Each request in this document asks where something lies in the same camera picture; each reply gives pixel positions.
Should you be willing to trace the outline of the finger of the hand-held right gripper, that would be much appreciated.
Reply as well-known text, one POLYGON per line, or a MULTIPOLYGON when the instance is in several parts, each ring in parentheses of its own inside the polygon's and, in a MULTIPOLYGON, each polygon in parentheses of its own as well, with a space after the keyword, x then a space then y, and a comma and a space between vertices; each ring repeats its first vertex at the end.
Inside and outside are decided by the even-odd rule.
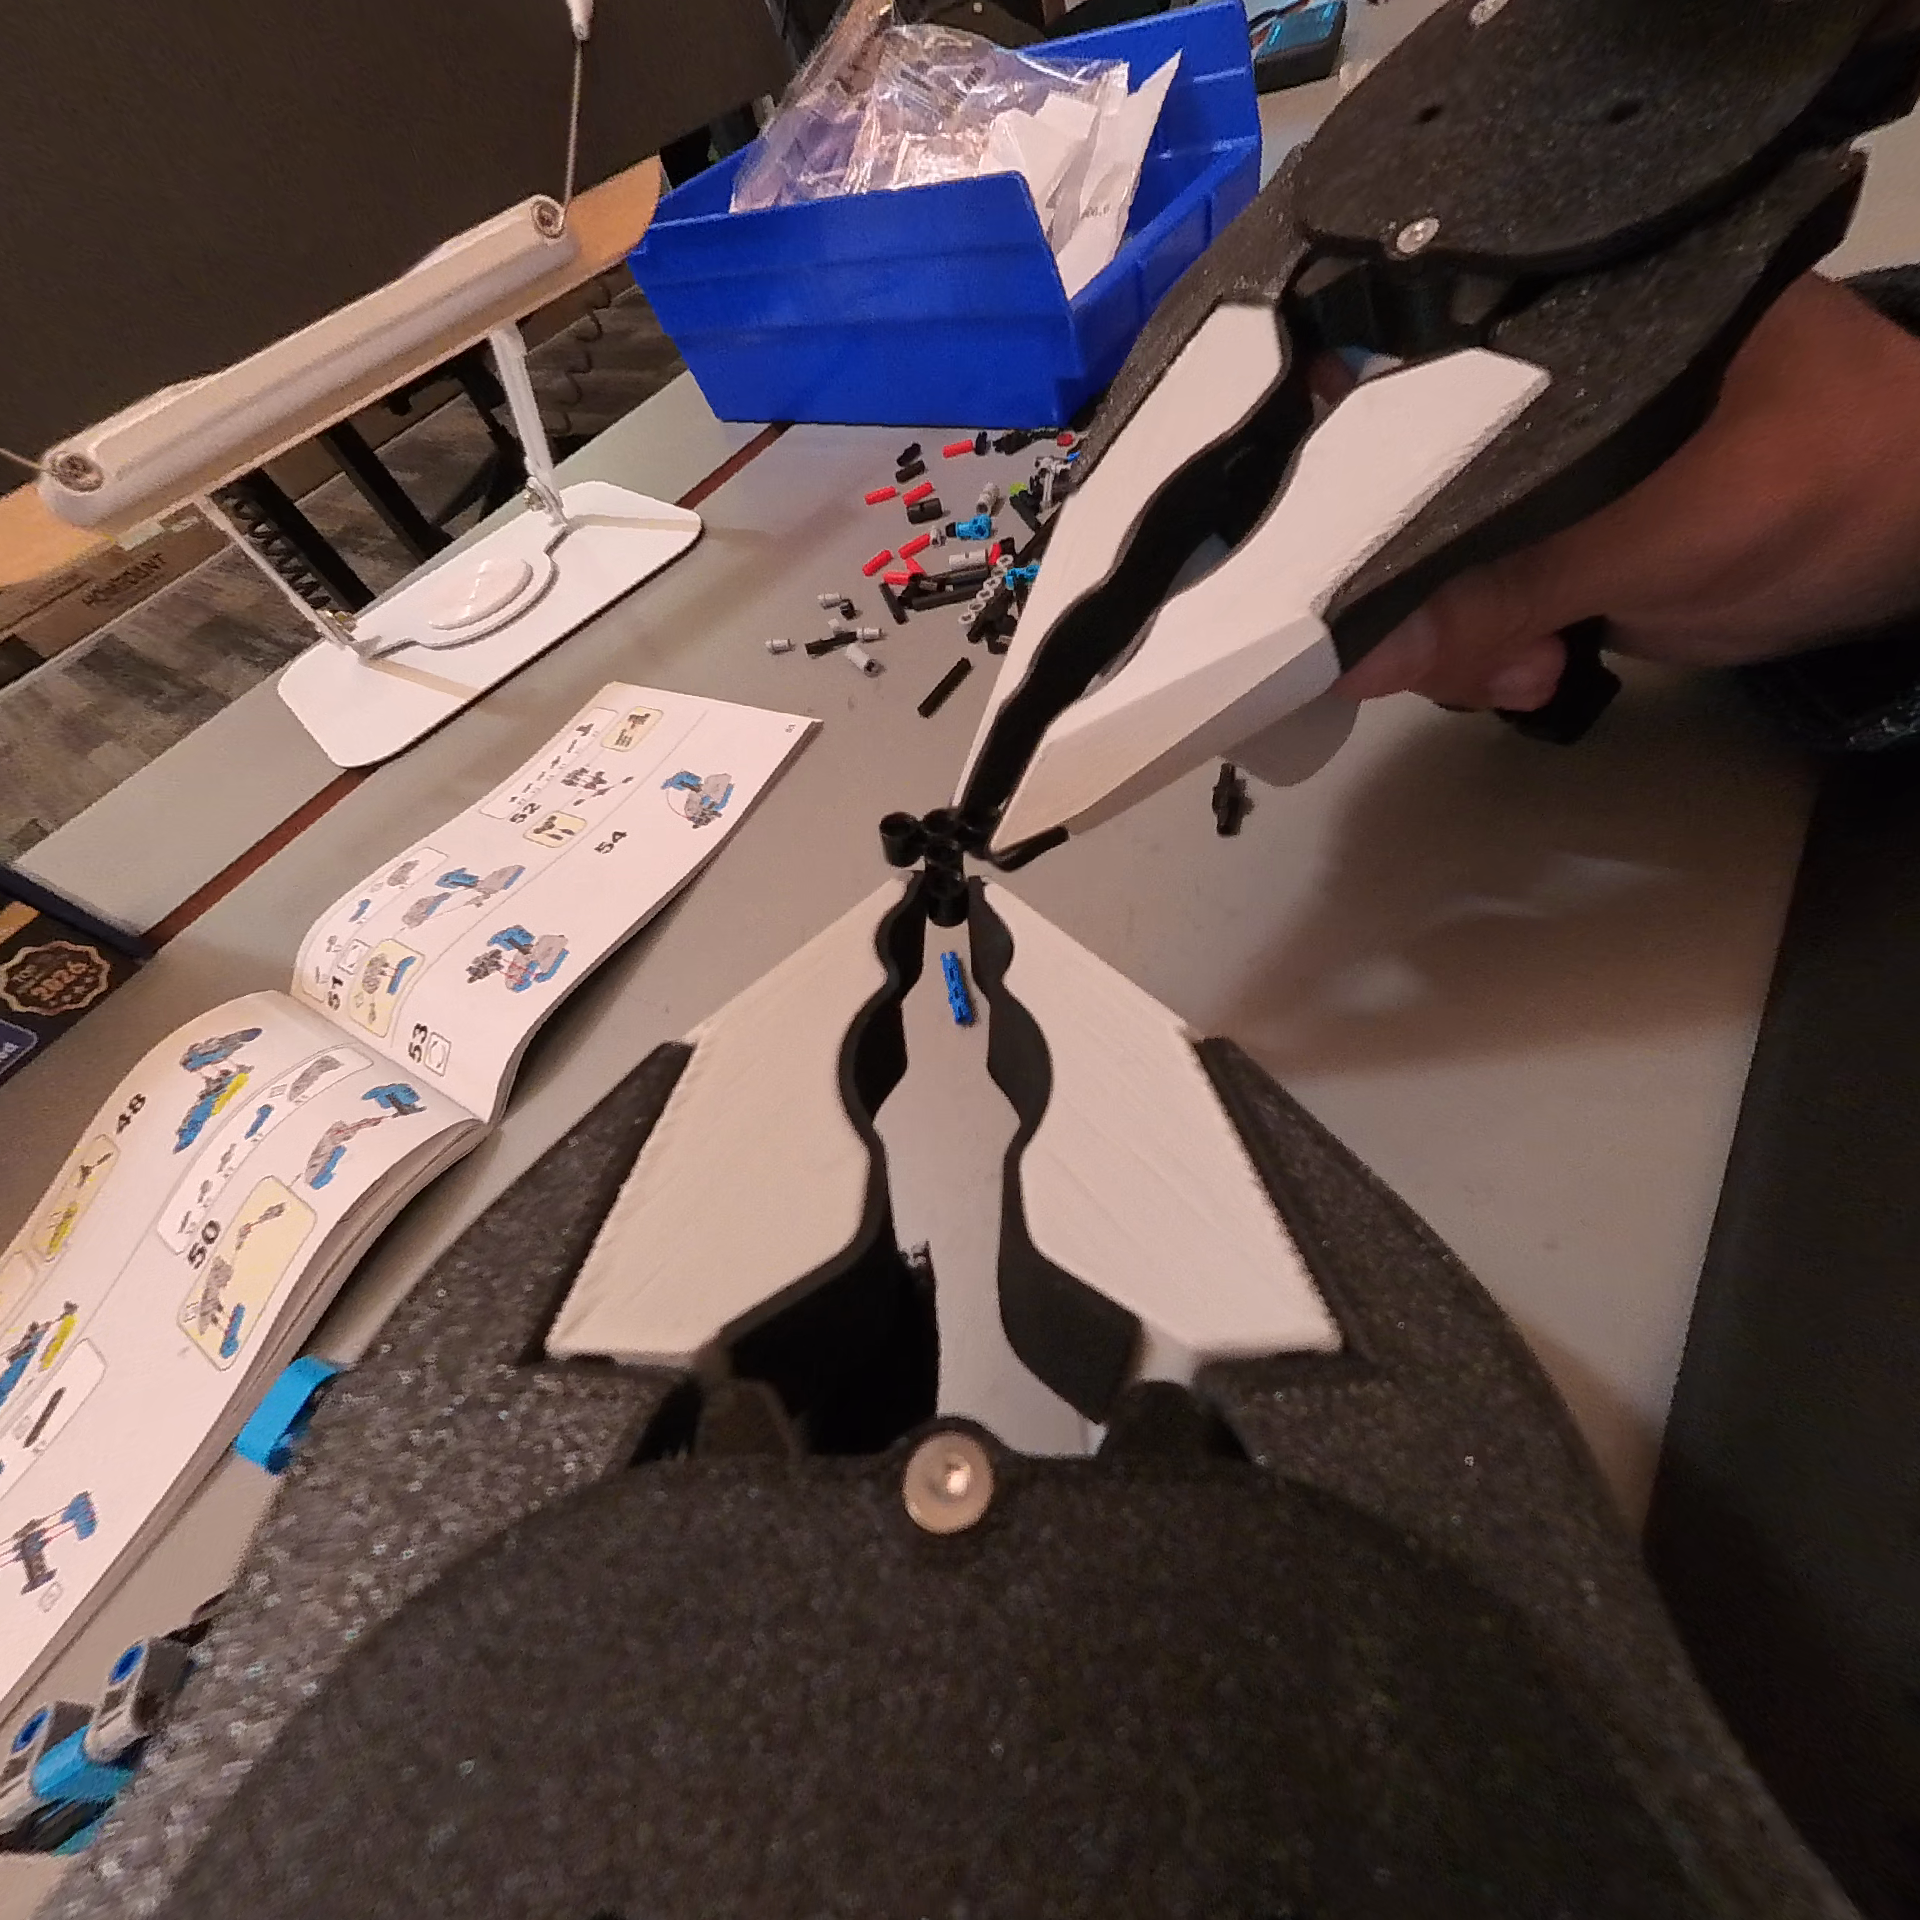
POLYGON ((1298 456, 1298 365, 1274 303, 1223 303, 1085 458, 956 790, 967 823, 1095 823, 1207 728, 1184 565, 1247 540, 1298 456))
POLYGON ((1347 395, 1258 525, 1176 591, 1130 659, 1046 728, 990 849, 1095 827, 1204 760, 1290 730, 1344 672, 1333 594, 1549 381, 1523 358, 1449 351, 1347 395))

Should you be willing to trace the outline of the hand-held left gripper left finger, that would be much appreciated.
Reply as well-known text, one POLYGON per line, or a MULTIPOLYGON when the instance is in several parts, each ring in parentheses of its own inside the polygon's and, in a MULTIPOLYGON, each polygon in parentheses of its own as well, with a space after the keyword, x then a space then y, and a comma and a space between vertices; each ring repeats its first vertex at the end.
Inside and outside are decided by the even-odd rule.
POLYGON ((691 1371, 878 1249, 925 882, 891 877, 688 1037, 549 1358, 691 1371))

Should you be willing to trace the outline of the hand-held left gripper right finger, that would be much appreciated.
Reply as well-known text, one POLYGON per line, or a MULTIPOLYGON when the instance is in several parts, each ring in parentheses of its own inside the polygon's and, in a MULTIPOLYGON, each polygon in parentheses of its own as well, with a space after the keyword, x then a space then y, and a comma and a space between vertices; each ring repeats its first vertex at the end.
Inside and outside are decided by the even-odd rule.
POLYGON ((1090 1423, 1142 1381, 1344 1346, 1204 1043, 1004 883, 970 883, 989 1075, 1015 1113, 998 1319, 1090 1423))

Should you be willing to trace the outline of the black T-shaped beam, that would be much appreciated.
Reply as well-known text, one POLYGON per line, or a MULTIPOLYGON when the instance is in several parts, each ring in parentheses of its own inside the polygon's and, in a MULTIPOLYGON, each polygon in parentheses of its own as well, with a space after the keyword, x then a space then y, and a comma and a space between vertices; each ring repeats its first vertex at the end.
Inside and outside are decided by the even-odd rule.
POLYGON ((925 815, 891 812, 878 823, 882 854, 897 870, 921 873, 921 905, 930 926, 956 927, 967 917, 967 854, 986 836, 959 809, 925 815))

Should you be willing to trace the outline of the person's right forearm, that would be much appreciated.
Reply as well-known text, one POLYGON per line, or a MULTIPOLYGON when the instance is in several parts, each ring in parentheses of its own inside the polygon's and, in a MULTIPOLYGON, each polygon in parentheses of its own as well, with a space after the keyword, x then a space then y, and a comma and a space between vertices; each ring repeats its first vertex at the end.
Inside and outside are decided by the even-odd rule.
MULTIPOLYGON (((1915 260, 1842 280, 1880 319, 1915 343, 1915 260)), ((1915 747, 1915 428, 1906 432, 1913 502, 1901 509, 1909 587, 1868 626, 1830 630, 1810 651, 1741 668, 1747 693, 1815 754, 1887 754, 1915 747)))

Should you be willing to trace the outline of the white desk lamp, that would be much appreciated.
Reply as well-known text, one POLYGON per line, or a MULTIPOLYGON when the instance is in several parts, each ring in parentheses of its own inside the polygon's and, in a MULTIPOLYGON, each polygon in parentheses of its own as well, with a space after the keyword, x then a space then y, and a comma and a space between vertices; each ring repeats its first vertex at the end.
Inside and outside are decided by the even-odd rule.
MULTIPOLYGON (((564 187, 558 193, 547 193, 558 205, 575 198, 582 78, 597 11, 597 2, 564 2, 568 48, 564 187)), ((502 215, 528 198, 537 193, 521 193, 493 215, 502 215)), ((436 248, 469 228, 478 228, 481 221, 446 230, 436 248)), ((386 276, 350 303, 394 280, 433 250, 422 250, 403 271, 386 276)), ((276 337, 259 348, 267 348, 297 328, 277 328, 276 337)), ((372 768, 403 754, 441 728, 450 717, 473 707, 508 672, 558 642, 568 630, 585 623, 589 612, 611 605, 615 597, 659 574, 659 565, 688 553, 699 537, 699 515, 694 509, 668 506, 611 481, 567 490, 555 477, 555 458, 544 422, 539 438, 547 458, 528 466, 521 444, 521 425, 528 422, 517 416, 517 395, 502 381, 502 358, 495 355, 495 348, 507 343, 495 335, 481 344, 493 351, 495 381, 508 403, 520 438, 521 513, 507 528, 478 540, 461 558, 429 565, 422 577, 398 587, 390 604, 372 605, 362 601, 356 611, 345 605, 337 580, 325 580, 325 574, 315 565, 315 555, 300 550, 300 515, 296 506, 282 495, 267 495, 267 466, 242 473, 238 481, 228 481, 223 490, 187 499, 276 587, 276 594, 300 612, 306 626, 319 638, 309 653, 283 670, 282 699, 329 754, 329 760, 345 772, 372 768)), ((253 351, 235 351, 220 367, 232 367, 253 351)), ((528 381, 528 400, 539 406, 525 362, 525 343, 521 375, 528 381)), ((4 458, 34 477, 37 456, 52 444, 68 444, 82 428, 61 434, 34 456, 6 444, 4 458)))

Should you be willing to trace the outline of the person's right hand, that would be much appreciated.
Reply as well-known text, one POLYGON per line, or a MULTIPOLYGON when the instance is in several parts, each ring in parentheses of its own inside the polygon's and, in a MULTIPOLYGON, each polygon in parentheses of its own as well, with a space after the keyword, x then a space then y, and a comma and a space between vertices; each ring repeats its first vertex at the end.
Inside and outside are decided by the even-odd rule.
POLYGON ((1804 276, 1732 355, 1705 425, 1594 515, 1436 591, 1338 689, 1538 711, 1568 634, 1741 668, 1915 612, 1915 335, 1804 276))

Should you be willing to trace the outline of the white paper bag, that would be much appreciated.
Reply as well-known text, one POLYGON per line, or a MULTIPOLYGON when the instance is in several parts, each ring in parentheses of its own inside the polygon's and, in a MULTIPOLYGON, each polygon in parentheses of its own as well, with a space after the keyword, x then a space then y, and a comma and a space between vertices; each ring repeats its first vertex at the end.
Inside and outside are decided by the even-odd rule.
POLYGON ((1135 89, 1126 82, 1130 70, 1112 64, 1092 87, 1054 87, 1034 109, 1008 108, 989 128, 983 172, 1026 182, 1067 303, 1123 246, 1147 147, 1180 64, 1176 55, 1135 89))

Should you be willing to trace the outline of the blue plastic bin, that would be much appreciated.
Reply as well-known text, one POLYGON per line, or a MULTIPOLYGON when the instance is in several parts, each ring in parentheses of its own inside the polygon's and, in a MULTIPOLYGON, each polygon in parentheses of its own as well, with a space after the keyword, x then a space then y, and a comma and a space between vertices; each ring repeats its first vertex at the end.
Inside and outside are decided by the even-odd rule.
POLYGON ((741 150, 671 190, 630 268, 717 420, 1067 425, 1258 183, 1242 2, 1078 32, 1063 55, 1180 60, 1126 242, 1072 303, 1032 198, 990 173, 730 211, 741 150))

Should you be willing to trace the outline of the open instruction booklet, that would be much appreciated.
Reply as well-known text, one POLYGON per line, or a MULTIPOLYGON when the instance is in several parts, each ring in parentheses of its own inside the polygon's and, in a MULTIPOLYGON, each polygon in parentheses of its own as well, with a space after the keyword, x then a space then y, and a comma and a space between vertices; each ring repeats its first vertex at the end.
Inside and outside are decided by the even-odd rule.
POLYGON ((4 1711, 138 1565, 350 1266, 502 1120, 547 1018, 803 747, 611 683, 146 1049, 4 1249, 4 1711))

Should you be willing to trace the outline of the black perforated panel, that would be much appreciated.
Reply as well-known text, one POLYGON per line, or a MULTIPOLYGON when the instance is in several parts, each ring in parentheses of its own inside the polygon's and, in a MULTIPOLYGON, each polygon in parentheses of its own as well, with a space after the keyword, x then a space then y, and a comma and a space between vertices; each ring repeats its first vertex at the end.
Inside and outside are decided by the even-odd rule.
POLYGON ((1915 1915, 1915 752, 1820 779, 1646 1548, 1799 1835, 1915 1915))

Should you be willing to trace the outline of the dark blue robot kit box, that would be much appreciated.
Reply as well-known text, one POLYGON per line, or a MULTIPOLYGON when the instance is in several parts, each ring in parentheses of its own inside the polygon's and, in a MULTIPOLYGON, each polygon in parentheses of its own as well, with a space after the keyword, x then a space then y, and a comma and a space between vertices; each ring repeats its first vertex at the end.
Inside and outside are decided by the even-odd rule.
POLYGON ((124 984, 149 941, 4 863, 4 1080, 124 984))

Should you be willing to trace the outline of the blue and grey toy assembly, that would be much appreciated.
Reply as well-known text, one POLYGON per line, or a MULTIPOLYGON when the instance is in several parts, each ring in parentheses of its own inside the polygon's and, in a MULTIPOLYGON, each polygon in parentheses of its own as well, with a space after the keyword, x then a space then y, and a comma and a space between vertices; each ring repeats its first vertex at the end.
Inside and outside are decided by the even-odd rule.
MULTIPOLYGON (((329 1358, 291 1361, 238 1426, 232 1453, 267 1479, 283 1474, 345 1371, 329 1358)), ((75 1856, 91 1844, 174 1714, 220 1606, 223 1593, 214 1593, 169 1632, 124 1646, 95 1703, 52 1699, 20 1722, 4 1752, 4 1853, 75 1856)))

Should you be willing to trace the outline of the brown cardboard box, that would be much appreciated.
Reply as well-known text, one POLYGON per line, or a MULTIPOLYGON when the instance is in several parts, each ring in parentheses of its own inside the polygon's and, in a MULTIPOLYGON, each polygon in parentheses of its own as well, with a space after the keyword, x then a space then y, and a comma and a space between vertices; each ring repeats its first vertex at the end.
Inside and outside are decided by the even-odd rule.
POLYGON ((156 591, 214 558, 228 537, 193 506, 23 587, 4 591, 4 642, 20 639, 37 659, 95 638, 156 591))

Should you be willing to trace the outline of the dark partition panel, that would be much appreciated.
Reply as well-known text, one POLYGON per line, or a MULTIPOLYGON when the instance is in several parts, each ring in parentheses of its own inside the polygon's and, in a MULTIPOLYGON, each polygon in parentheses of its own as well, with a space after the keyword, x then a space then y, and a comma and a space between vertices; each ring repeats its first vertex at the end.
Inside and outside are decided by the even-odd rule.
MULTIPOLYGON (((777 94, 770 2, 597 2, 575 193, 777 94)), ((564 2, 4 2, 4 449, 558 193, 564 2)))

